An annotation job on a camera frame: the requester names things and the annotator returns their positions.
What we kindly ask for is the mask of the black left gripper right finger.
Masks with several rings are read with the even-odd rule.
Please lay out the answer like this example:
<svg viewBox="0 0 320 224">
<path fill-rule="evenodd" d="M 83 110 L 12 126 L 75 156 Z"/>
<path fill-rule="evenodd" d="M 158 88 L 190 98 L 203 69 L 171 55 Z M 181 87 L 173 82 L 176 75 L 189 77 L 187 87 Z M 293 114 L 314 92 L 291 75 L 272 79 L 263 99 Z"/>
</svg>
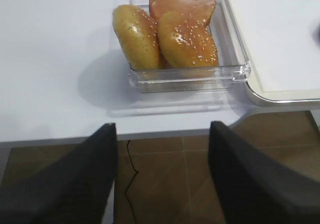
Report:
<svg viewBox="0 0 320 224">
<path fill-rule="evenodd" d="M 226 223 L 319 223 L 319 182 L 276 162 L 220 121 L 208 166 Z"/>
</svg>

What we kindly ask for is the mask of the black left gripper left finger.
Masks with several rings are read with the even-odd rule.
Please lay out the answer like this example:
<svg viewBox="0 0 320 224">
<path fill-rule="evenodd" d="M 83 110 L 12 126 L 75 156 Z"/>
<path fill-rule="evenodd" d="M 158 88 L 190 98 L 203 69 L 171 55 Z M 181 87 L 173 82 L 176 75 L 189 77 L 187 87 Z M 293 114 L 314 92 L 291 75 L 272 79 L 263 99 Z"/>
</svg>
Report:
<svg viewBox="0 0 320 224">
<path fill-rule="evenodd" d="M 102 223 L 118 170 L 115 124 L 28 179 L 1 188 L 1 223 Z"/>
</svg>

